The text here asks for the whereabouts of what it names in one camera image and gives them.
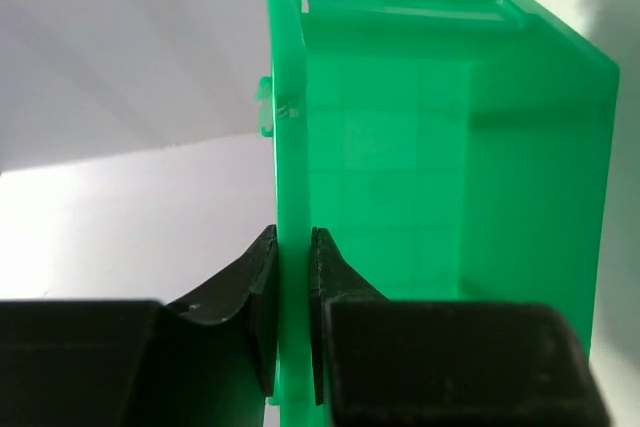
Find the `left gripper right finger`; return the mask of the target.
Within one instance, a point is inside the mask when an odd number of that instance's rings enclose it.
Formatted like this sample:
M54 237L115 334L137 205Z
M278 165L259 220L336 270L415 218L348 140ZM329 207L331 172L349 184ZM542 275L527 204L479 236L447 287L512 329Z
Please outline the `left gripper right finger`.
M330 426L606 426L575 332L536 303L395 301L311 234L314 397Z

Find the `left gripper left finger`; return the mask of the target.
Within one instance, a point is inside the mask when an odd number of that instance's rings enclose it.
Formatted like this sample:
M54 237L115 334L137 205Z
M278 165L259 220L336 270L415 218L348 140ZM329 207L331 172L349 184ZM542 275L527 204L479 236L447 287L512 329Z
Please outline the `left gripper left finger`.
M259 426L273 393L278 245L155 300L5 301L5 426Z

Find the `green plastic bin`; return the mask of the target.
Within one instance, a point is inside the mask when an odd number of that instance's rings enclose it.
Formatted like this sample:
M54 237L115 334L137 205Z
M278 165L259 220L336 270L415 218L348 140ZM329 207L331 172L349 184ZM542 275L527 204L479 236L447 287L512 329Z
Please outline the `green plastic bin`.
M275 403L318 426L314 228L394 300L525 301L591 346L616 63L534 0L266 0Z

